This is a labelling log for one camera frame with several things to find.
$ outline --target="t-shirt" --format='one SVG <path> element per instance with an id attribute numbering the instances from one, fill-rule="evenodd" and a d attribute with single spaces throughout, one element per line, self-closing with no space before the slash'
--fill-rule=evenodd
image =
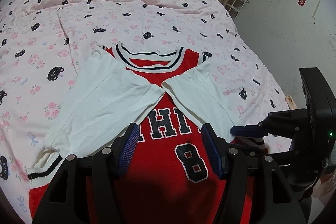
<path id="1" fill-rule="evenodd" d="M 114 58 L 97 49 L 83 66 L 46 137 L 44 160 L 29 171 L 32 216 L 66 155 L 93 154 L 137 122 L 131 164 L 115 182 L 126 222 L 212 223 L 225 181 L 211 171 L 199 128 L 210 122 L 230 142 L 228 129 L 239 122 L 213 85 L 206 54 L 132 53 L 121 44 L 107 52 Z M 241 223 L 250 209 L 247 195 Z"/>

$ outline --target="bed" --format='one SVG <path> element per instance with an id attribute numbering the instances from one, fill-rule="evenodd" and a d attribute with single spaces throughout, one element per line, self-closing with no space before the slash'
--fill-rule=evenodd
<path id="1" fill-rule="evenodd" d="M 217 0 L 1 0 L 0 9 L 0 186 L 25 223 L 32 221 L 26 169 L 97 44 L 211 55 L 212 76 L 242 124 L 289 109 Z M 56 67 L 63 70 L 50 80 Z M 264 140 L 270 153 L 290 146 L 283 137 Z"/>

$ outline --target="red sign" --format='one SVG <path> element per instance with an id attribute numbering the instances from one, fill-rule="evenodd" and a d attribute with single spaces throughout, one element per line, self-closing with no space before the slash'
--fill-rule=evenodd
<path id="1" fill-rule="evenodd" d="M 301 5 L 302 7 L 304 6 L 306 0 L 299 0 L 299 2 L 297 3 L 298 5 Z"/>

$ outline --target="white wall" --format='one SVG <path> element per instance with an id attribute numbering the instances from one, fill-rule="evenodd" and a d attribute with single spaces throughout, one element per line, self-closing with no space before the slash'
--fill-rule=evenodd
<path id="1" fill-rule="evenodd" d="M 318 67 L 336 95 L 336 0 L 249 0 L 235 20 L 245 43 L 259 56 L 285 94 L 305 107 L 299 73 Z"/>

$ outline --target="white t-shirt sleeve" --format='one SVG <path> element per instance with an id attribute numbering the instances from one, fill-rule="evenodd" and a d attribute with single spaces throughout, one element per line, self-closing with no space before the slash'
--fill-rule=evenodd
<path id="1" fill-rule="evenodd" d="M 131 122 L 140 123 L 163 94 L 162 88 L 96 47 L 63 100 L 46 136 L 45 152 L 57 151 L 62 158 L 94 154 Z"/>
<path id="2" fill-rule="evenodd" d="M 172 97 L 177 108 L 199 128 L 210 123 L 217 136 L 231 142 L 232 126 L 239 126 L 224 95 L 210 73 L 210 60 L 174 76 L 162 83 L 162 88 Z"/>

